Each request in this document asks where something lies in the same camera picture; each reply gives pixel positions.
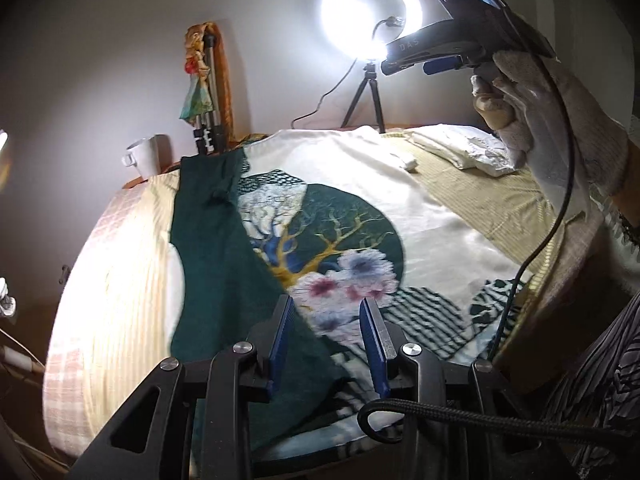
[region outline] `power cord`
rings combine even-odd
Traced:
[[[629,435],[615,430],[589,428],[577,424],[558,424],[546,420],[523,420],[506,416],[484,415],[466,412],[445,406],[421,404],[414,400],[380,399],[365,404],[358,412],[358,424],[362,431],[373,440],[383,444],[397,444],[402,437],[388,437],[379,434],[369,424],[369,415],[375,412],[393,412],[414,415],[435,422],[478,428],[480,430],[506,433],[530,438],[562,440],[574,444],[595,444],[610,449],[618,456],[625,454],[634,443]]]
[[[564,123],[564,130],[566,132],[566,143],[567,148],[569,150],[569,165],[567,171],[567,182],[566,182],[566,191],[564,193],[564,199],[562,200],[562,205],[560,207],[560,211],[558,212],[558,216],[556,217],[556,221],[552,225],[550,231],[540,242],[540,245],[536,247],[536,249],[527,257],[526,260],[523,261],[522,265],[518,269],[516,276],[513,280],[513,284],[511,285],[511,290],[509,291],[509,295],[507,297],[507,303],[504,305],[504,310],[502,311],[502,315],[500,316],[500,323],[498,324],[498,330],[495,333],[494,342],[489,350],[488,360],[493,361],[496,354],[498,353],[498,349],[500,348],[500,342],[502,336],[504,335],[504,328],[507,324],[507,319],[509,317],[509,312],[513,306],[513,301],[516,296],[516,291],[518,290],[518,284],[520,283],[520,279],[524,274],[524,271],[527,270],[527,267],[532,263],[533,260],[542,252],[542,250],[548,245],[551,239],[554,237],[558,229],[560,228],[562,221],[564,220],[564,216],[566,215],[567,209],[569,208],[569,202],[571,201],[571,193],[574,190],[574,174],[575,174],[575,149],[574,149],[574,129],[571,126],[571,121],[569,119],[569,112],[566,109],[566,104],[564,103],[564,99],[562,98],[562,94],[558,89],[558,85],[554,81],[552,75],[549,73],[549,70],[546,68],[544,62],[540,59],[539,56],[533,53],[529,40],[524,38],[524,36],[518,30],[518,27],[515,26],[513,20],[511,19],[510,13],[511,9],[503,2],[502,4],[502,12],[504,13],[505,18],[511,25],[511,28],[516,33],[517,37],[520,40],[520,43],[524,46],[527,53],[533,58],[536,66],[542,73],[545,78],[545,81],[549,85],[551,89],[551,93],[554,96],[554,99],[558,103],[558,107],[560,108],[562,114],[562,122]]]
[[[378,29],[380,28],[381,25],[386,24],[387,27],[403,27],[404,26],[404,18],[398,18],[397,16],[389,16],[388,18],[385,18],[384,20],[380,20],[379,22],[376,23],[376,26],[373,28],[373,32],[371,33],[371,40],[374,40],[376,37],[376,32],[378,31]],[[318,106],[316,106],[316,109],[311,112],[310,114],[306,114],[300,117],[296,117],[295,119],[293,119],[291,121],[291,129],[295,129],[295,125],[297,121],[300,121],[302,119],[306,119],[307,117],[311,117],[314,114],[317,114],[320,111],[320,107],[322,106],[322,102],[324,101],[324,98],[327,97],[329,94],[331,94],[332,92],[335,91],[335,89],[338,88],[338,86],[340,86],[342,84],[342,82],[347,79],[347,76],[351,73],[351,71],[353,70],[353,67],[356,65],[356,63],[358,62],[360,58],[356,58],[353,60],[353,63],[351,63],[351,66],[349,67],[349,69],[347,70],[347,72],[340,78],[340,81],[338,81],[336,83],[336,85],[331,88],[331,90],[329,90],[326,94],[322,94],[322,96],[320,97],[320,100],[318,101]]]

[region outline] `white cable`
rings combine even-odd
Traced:
[[[2,330],[0,328],[0,333],[4,334],[5,336],[7,336],[11,341],[13,341],[14,343],[16,343],[20,348],[22,348],[25,352],[27,352],[27,354],[29,354],[34,361],[36,361],[40,366],[42,366],[44,368],[44,364],[42,364],[42,361],[40,361],[40,359],[38,359],[33,352],[31,352],[31,350],[29,350],[25,345],[23,345],[20,341],[18,341],[15,337],[9,335],[7,332],[5,332],[4,330]]]

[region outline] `white mug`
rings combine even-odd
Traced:
[[[140,139],[128,146],[127,153],[122,157],[122,163],[127,168],[135,166],[144,180],[160,174],[156,138]]]

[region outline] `person's arm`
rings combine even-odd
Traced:
[[[640,227],[640,148],[629,141],[625,179],[619,192],[611,197],[631,227]]]

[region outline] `plaid fabric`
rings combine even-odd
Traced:
[[[85,275],[108,255],[124,219],[140,200],[146,184],[120,190],[91,232],[71,273],[51,333],[42,389],[44,425],[51,445],[79,456],[94,438],[84,408],[82,320],[94,305],[82,300]]]

